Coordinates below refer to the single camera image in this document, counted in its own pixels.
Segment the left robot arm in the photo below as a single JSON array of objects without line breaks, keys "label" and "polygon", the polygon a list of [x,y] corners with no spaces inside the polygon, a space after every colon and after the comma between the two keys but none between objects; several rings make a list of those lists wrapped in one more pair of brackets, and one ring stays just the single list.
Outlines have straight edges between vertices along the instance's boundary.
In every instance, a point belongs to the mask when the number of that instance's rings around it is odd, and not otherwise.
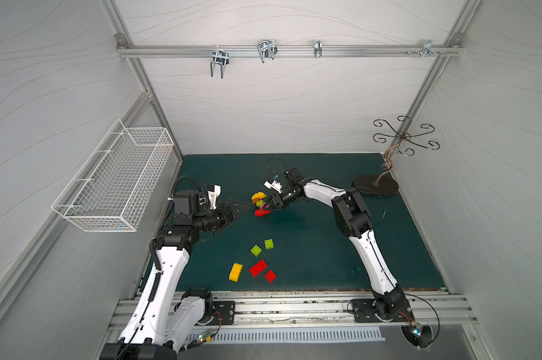
[{"label": "left robot arm", "polygon": [[233,198],[219,202],[220,186],[188,181],[192,189],[171,190],[164,220],[149,243],[154,271],[119,339],[103,346],[101,359],[177,359],[191,330],[216,313],[207,289],[186,291],[174,306],[176,288],[200,235],[226,228],[248,205]]}]

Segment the yellow curved lego brick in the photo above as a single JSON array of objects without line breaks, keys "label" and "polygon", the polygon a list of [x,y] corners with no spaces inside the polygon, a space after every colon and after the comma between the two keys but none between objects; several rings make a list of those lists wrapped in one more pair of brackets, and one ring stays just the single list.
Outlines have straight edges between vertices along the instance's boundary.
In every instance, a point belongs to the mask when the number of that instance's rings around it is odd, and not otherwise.
[{"label": "yellow curved lego brick", "polygon": [[256,194],[254,194],[252,197],[251,197],[251,201],[253,202],[253,200],[262,200],[264,198],[266,198],[267,195],[263,192],[257,192]]}]

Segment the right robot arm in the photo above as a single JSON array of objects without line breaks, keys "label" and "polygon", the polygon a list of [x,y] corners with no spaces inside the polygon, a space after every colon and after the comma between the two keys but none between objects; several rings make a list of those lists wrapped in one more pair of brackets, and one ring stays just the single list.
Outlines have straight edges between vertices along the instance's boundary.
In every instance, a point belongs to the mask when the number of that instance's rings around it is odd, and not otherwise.
[{"label": "right robot arm", "polygon": [[284,177],[287,187],[274,175],[264,182],[272,195],[263,204],[263,210],[287,208],[300,199],[316,200],[330,207],[338,230],[349,238],[367,271],[374,296],[372,307],[375,316],[385,323],[399,316],[406,317],[410,303],[378,247],[371,213],[362,194],[353,187],[342,189],[313,177],[305,178],[296,168],[285,171]]}]

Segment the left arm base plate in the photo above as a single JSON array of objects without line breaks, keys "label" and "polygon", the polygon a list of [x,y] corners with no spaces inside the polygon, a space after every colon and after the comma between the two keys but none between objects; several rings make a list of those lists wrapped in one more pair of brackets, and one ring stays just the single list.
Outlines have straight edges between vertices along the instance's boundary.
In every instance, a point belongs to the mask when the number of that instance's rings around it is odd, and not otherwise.
[{"label": "left arm base plate", "polygon": [[235,323],[235,301],[218,301],[213,303],[212,317],[208,323],[209,326],[228,325]]}]

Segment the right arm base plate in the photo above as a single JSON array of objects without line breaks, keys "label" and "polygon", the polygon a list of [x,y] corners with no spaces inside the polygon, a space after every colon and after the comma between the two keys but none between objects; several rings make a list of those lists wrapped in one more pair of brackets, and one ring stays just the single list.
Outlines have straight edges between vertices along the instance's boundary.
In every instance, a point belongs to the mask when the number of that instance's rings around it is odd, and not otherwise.
[{"label": "right arm base plate", "polygon": [[400,300],[398,304],[387,305],[381,299],[357,298],[347,304],[347,311],[353,316],[355,323],[390,323],[411,322],[415,316],[407,299]]}]

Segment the red long lego brick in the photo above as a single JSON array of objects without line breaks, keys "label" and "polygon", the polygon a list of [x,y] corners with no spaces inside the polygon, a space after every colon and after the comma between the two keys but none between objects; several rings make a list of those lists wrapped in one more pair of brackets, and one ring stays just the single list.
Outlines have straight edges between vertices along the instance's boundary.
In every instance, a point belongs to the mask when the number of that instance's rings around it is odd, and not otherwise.
[{"label": "red long lego brick", "polygon": [[258,262],[256,262],[250,269],[249,269],[249,272],[251,274],[252,277],[256,277],[258,276],[259,274],[261,274],[264,270],[266,270],[268,267],[267,263],[265,260],[260,260]]}]

